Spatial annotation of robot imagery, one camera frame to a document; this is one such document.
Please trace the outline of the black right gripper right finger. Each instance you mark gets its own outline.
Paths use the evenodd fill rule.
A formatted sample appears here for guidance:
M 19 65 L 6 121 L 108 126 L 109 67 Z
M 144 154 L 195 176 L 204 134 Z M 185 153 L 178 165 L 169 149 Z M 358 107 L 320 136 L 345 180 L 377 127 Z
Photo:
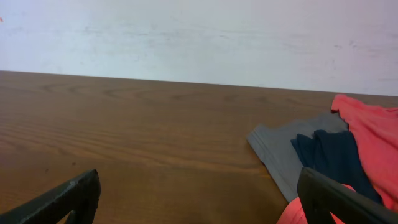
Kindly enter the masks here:
M 308 223 L 397 224 L 397 213 L 339 184 L 323 174 L 304 167 L 297 192 Z

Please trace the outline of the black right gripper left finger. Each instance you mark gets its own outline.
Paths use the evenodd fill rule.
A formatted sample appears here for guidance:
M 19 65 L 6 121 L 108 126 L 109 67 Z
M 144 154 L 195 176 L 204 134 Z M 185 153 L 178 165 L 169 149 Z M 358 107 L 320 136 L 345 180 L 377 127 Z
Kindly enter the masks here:
M 92 224 L 101 194 L 98 172 L 88 170 L 1 215 L 1 223 Z

